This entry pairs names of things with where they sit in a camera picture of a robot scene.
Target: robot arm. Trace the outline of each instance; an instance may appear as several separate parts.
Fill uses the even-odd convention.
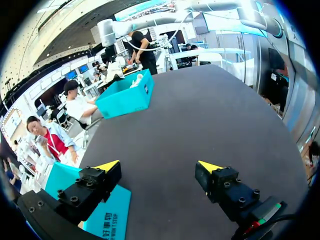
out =
[[[276,38],[281,38],[280,23],[272,17],[262,15],[253,0],[184,0],[178,2],[174,13],[154,13],[131,21],[106,19],[97,24],[101,43],[104,47],[115,44],[116,39],[128,33],[163,24],[192,22],[191,12],[212,12],[236,9],[242,24],[264,30]]]

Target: man in black shirt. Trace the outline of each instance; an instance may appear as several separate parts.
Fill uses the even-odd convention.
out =
[[[150,49],[149,41],[140,31],[132,31],[128,34],[132,40],[130,41],[132,45],[140,49]],[[153,51],[144,51],[144,50],[137,50],[133,49],[131,60],[129,64],[132,64],[133,61],[137,64],[142,64],[143,69],[149,69],[151,75],[157,74],[157,64],[156,64],[156,57]]]

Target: black cable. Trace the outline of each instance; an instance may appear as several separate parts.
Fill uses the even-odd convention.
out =
[[[245,48],[244,35],[242,32],[241,32],[241,37],[242,37],[243,52],[244,52],[244,83],[246,83],[246,48]]]
[[[242,237],[239,238],[239,240],[245,240],[248,237],[252,236],[253,234],[255,234],[258,231],[261,231],[262,229],[265,229],[267,227],[270,227],[271,225],[277,223],[277,222],[281,222],[281,221],[285,221],[285,220],[292,220],[296,217],[295,214],[286,214],[286,215],[281,215],[276,217],[273,220],[269,220],[266,223],[258,226],[257,228],[251,230],[248,234],[243,235]]]

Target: black cap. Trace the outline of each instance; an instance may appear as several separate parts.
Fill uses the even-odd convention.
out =
[[[68,82],[64,85],[64,87],[63,87],[64,94],[65,94],[66,96],[68,96],[68,92],[69,92],[70,90],[75,90],[75,89],[77,89],[78,87],[79,87],[79,84],[77,83],[77,81],[75,81],[75,80],[70,80],[70,81],[68,81]]]

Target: red shirt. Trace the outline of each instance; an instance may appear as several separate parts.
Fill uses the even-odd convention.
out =
[[[48,129],[46,130],[46,134],[44,135],[44,137],[48,140],[48,148],[49,148],[50,152],[52,153],[52,155],[56,159],[59,159],[58,152],[65,154],[66,151],[68,150],[68,148],[65,146],[64,142],[61,141],[61,139],[55,134],[51,134],[51,137],[52,137],[54,144],[52,143]]]

